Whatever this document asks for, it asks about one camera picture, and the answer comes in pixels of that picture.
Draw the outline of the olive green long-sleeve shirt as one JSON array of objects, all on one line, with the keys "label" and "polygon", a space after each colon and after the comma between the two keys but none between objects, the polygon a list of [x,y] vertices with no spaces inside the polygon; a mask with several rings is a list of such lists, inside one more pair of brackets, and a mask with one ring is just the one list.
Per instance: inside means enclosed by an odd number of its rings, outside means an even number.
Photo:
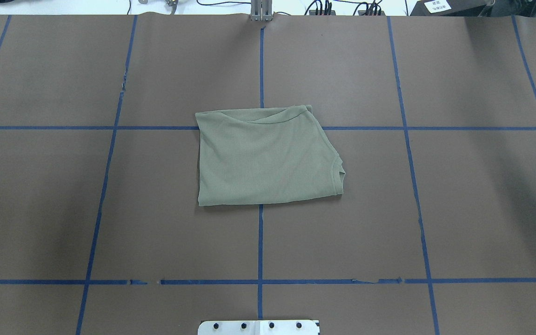
[{"label": "olive green long-sleeve shirt", "polygon": [[215,110],[195,119],[201,207],[344,193],[344,163],[311,105]]}]

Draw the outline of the aluminium frame post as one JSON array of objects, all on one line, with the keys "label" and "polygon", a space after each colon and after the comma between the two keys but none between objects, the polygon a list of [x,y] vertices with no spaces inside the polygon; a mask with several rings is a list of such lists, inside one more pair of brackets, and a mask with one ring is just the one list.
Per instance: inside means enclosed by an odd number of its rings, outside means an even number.
[{"label": "aluminium frame post", "polygon": [[250,19],[257,22],[268,22],[274,18],[272,0],[250,0]]}]

